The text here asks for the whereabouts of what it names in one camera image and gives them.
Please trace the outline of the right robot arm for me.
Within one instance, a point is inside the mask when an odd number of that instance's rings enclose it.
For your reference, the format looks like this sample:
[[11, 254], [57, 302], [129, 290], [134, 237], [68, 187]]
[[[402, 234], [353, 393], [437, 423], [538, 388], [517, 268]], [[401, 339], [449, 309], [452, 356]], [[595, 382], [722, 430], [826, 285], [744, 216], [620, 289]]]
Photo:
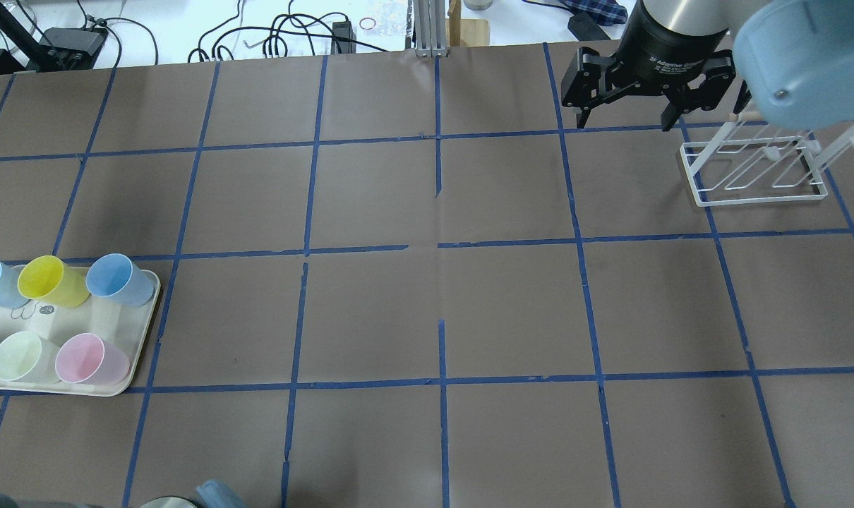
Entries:
[[854, 120], [854, 1], [639, 1], [610, 56], [581, 47], [560, 103], [585, 126], [626, 96], [663, 96], [661, 128], [711, 111], [741, 78], [769, 124], [815, 130]]

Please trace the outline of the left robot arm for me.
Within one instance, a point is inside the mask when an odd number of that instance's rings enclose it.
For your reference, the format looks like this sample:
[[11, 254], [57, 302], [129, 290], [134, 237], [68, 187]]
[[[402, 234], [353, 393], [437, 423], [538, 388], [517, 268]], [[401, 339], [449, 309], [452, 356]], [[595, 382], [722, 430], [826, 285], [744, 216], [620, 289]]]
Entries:
[[248, 507], [229, 485], [208, 480], [195, 488], [193, 496], [165, 495], [156, 497], [140, 507]]

